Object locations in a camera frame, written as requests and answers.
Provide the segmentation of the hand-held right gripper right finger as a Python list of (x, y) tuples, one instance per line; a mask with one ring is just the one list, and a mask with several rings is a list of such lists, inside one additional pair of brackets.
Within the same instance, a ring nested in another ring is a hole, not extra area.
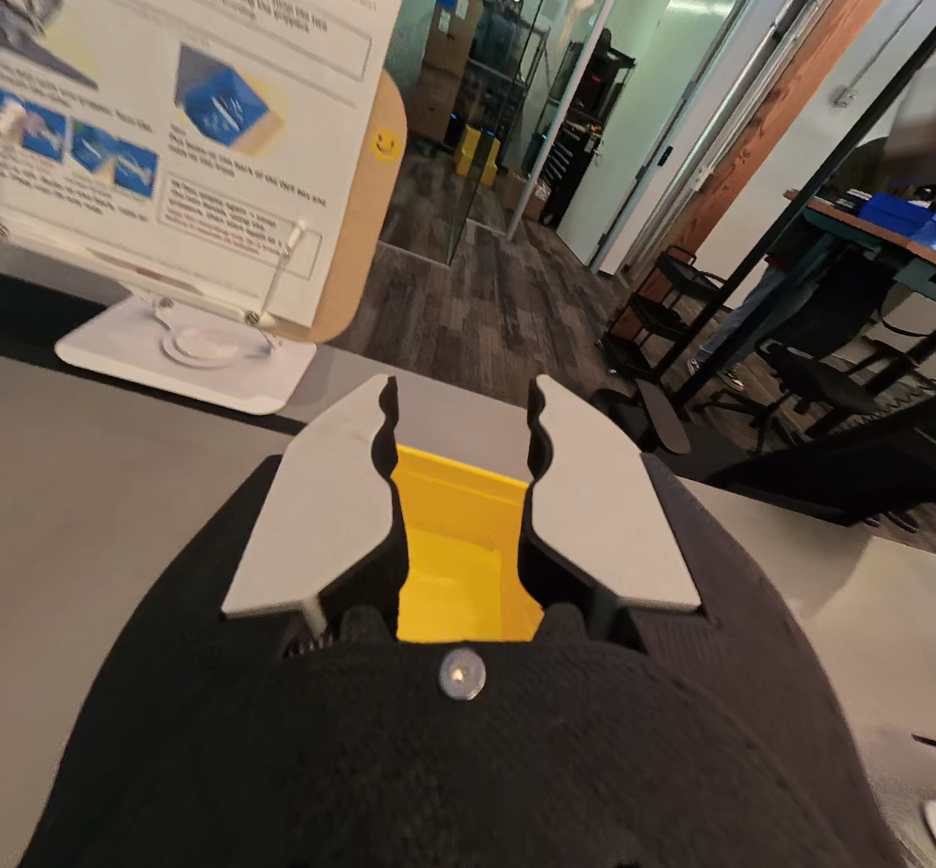
[(645, 456), (625, 433), (548, 375), (530, 382), (521, 585), (546, 612), (568, 604), (598, 640), (630, 612), (692, 617), (702, 608)]

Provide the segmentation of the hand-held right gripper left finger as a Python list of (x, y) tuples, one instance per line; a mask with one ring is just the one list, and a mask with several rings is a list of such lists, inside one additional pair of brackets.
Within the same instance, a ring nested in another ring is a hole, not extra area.
[(222, 603), (227, 620), (294, 614), (317, 640), (361, 621), (398, 640), (408, 579), (399, 415), (397, 379), (375, 375), (291, 441)]

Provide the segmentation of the yellow plastic bin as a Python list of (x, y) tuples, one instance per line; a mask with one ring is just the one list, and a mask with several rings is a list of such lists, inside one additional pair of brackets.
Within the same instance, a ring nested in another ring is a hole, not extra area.
[(527, 481), (397, 447), (409, 571), (399, 640), (525, 642), (543, 609), (521, 584)]

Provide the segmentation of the white document stand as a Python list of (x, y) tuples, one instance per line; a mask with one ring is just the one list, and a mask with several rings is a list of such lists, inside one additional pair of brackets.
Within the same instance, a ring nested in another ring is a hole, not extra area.
[(123, 300), (88, 316), (65, 310), (65, 320), (43, 320), (54, 335), (57, 359), (75, 368), (131, 382), (238, 413), (280, 412), (316, 356), (314, 343), (287, 340), (270, 310), (299, 239), (274, 261), (272, 280), (257, 308), (145, 267), (140, 256), (107, 255), (36, 221), (2, 218), (2, 244), (41, 255), (85, 273), (111, 277), (127, 291)]

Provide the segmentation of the black utility cart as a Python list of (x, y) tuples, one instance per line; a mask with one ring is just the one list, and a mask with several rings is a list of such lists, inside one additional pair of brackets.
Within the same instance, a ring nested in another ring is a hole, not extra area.
[(652, 377), (643, 350), (646, 342), (652, 337), (678, 342), (689, 330), (678, 305), (689, 299), (702, 308), (718, 308), (725, 285), (722, 277), (699, 269), (688, 250), (677, 245), (664, 250), (595, 341), (608, 375), (627, 380)]

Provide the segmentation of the black office chair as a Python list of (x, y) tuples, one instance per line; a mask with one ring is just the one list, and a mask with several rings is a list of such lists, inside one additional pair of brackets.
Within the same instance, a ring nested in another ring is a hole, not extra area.
[(879, 410), (876, 398), (849, 372), (837, 370), (821, 359), (800, 355), (775, 341), (757, 347), (756, 353), (766, 361), (780, 385), (778, 399), (752, 419), (757, 430), (756, 456), (764, 452), (780, 408), (791, 397), (799, 399), (796, 409), (800, 415), (814, 404), (826, 404), (847, 416), (867, 416)]

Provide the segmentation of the wooden backing board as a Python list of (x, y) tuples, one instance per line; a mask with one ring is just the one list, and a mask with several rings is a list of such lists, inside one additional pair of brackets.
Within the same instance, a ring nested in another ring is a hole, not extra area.
[(329, 274), (313, 323), (301, 338), (304, 342), (327, 343), (355, 317), (400, 176), (406, 140), (401, 93), (382, 70)]

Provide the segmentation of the black tool cabinet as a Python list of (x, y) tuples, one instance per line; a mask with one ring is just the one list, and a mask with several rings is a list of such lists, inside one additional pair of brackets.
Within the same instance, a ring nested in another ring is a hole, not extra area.
[(548, 195), (541, 225), (557, 229), (562, 222), (636, 66), (635, 58), (613, 46), (612, 31), (604, 28), (544, 164), (541, 177)]

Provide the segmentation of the wood-top standing desk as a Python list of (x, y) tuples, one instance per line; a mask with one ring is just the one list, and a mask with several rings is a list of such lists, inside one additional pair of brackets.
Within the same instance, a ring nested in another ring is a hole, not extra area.
[[(868, 206), (863, 206), (859, 214), (854, 215), (821, 198), (814, 198), (807, 207), (807, 217), (813, 225), (834, 238), (854, 242), (876, 258), (891, 263), (898, 283), (934, 300), (934, 247), (874, 223), (872, 219), (876, 213)], [(887, 364), (865, 387), (873, 396), (880, 396), (907, 375), (934, 372), (934, 339), (934, 332), (921, 335), (908, 352), (883, 344), (875, 355), (868, 358), (868, 362), (873, 364), (887, 359)]]

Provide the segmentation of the yellow floor box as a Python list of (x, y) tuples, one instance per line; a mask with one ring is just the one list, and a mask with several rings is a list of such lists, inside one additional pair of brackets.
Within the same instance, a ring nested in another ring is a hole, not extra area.
[(492, 187), (498, 174), (501, 142), (493, 133), (465, 125), (456, 145), (453, 163), (459, 177), (468, 177), (476, 165), (481, 169), (479, 182)]

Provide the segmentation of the printed instruction sheet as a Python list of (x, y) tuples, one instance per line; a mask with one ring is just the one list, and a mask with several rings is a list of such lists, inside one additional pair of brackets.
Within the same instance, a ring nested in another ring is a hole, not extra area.
[(403, 0), (2, 0), (2, 238), (309, 326)]

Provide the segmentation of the dark blue storage bin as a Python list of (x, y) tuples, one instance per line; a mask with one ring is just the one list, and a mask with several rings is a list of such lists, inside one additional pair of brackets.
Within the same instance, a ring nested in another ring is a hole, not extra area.
[(934, 228), (934, 212), (889, 193), (875, 193), (859, 209), (858, 218), (876, 228), (918, 242)]

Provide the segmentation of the glass office door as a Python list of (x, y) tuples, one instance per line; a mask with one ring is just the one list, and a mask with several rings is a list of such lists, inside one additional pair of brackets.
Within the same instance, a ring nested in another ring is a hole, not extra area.
[(656, 33), (649, 44), (649, 69), (640, 84), (637, 112), (630, 117), (634, 130), (652, 137), (628, 145), (628, 152), (643, 157), (635, 167), (631, 183), (615, 206), (588, 262), (597, 275), (613, 242), (618, 226), (633, 211), (646, 192), (660, 162), (671, 156), (675, 136), (691, 110), (708, 69), (718, 60), (724, 43), (731, 38), (737, 19), (751, 0), (669, 0)]

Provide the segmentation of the black stand pole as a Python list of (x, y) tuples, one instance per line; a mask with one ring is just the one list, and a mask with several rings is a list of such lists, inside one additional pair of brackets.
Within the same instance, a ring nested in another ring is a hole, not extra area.
[[(836, 172), (849, 153), (872, 130), (872, 127), (876, 125), (887, 110), (893, 106), (919, 70), (930, 61), (931, 56), (934, 55), (934, 49), (935, 31), (930, 30), (906, 63), (872, 101), (865, 113), (858, 118), (838, 145), (818, 166), (804, 184), (802, 190), (794, 195), (794, 198), (778, 218), (769, 226), (749, 253), (743, 257), (725, 284), (724, 299), (738, 290), (739, 286), (749, 277), (756, 266), (763, 261), (764, 256), (778, 239), (789, 230), (806, 207), (812, 204), (816, 193), (825, 181), (833, 172)], [(700, 366), (695, 374), (691, 375), (678, 389), (666, 394), (668, 402), (675, 408), (678, 415), (682, 415), (686, 407), (696, 399), (696, 396), (703, 388), (717, 378), (719, 370), (724, 367), (727, 361), (731, 360), (738, 348), (756, 331), (760, 322), (770, 314), (775, 304), (782, 300), (787, 293), (796, 290), (798, 286), (799, 277), (790, 274), (782, 286), (773, 291), (755, 311), (751, 312), (743, 324), (739, 325), (730, 336), (723, 340), (718, 349), (712, 352), (710, 358)]]

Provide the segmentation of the wooden support post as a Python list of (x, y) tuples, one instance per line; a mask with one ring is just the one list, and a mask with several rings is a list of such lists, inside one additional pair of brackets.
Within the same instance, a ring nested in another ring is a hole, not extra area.
[(672, 244), (697, 252), (884, 1), (824, 0), (751, 120), (679, 220), (654, 244), (650, 260)]

